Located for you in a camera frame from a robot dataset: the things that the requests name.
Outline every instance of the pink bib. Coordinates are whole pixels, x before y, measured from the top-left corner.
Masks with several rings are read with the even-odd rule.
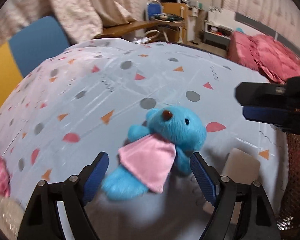
[[[150,134],[121,147],[121,164],[150,190],[162,193],[176,157],[176,147],[159,134]]]

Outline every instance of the blue gripper pad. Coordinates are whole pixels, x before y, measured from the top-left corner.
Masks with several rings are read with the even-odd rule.
[[[199,153],[190,157],[190,167],[206,201],[214,206],[220,191],[219,176],[209,172],[214,168],[209,167]]]
[[[95,168],[91,172],[90,176],[86,179],[86,182],[83,186],[82,202],[84,205],[92,201],[93,197],[95,196],[99,185],[103,180],[103,177],[105,176],[105,173],[108,169],[109,156],[106,153],[101,152],[91,165],[95,165]]]

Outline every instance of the plastic table cover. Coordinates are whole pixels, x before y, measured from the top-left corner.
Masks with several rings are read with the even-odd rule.
[[[33,70],[0,109],[0,154],[11,174],[11,197],[26,207],[41,179],[78,174],[100,151],[107,173],[132,124],[153,108],[180,104],[208,130],[200,153],[219,172],[238,148],[261,162],[260,178],[275,212],[287,184],[285,135],[250,122],[234,98],[240,82],[267,82],[258,72],[208,52],[169,43],[99,39],[76,44]],[[98,192],[86,211],[102,240],[199,239],[210,215],[193,175],[170,174],[162,194],[113,203]],[[64,206],[58,203],[67,239]]]

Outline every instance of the silver bolt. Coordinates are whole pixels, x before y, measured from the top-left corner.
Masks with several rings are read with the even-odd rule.
[[[230,181],[230,178],[228,176],[222,176],[221,177],[221,180],[225,183],[229,182]]]
[[[38,186],[40,186],[40,187],[42,187],[44,184],[46,184],[46,181],[44,179],[42,179],[38,182]]]
[[[253,185],[254,185],[255,187],[260,187],[260,186],[261,186],[261,183],[260,183],[259,181],[255,180],[255,181],[253,182]]]
[[[282,95],[285,91],[286,91],[286,89],[284,87],[276,87],[275,88],[275,92],[277,94],[281,94]]]
[[[78,176],[77,175],[72,175],[72,176],[70,176],[69,180],[71,182],[76,182],[78,180]]]

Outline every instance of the brown mesh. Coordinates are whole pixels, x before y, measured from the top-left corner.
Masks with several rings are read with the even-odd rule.
[[[289,177],[277,221],[282,239],[291,240],[300,234],[300,136],[287,134],[287,141]]]

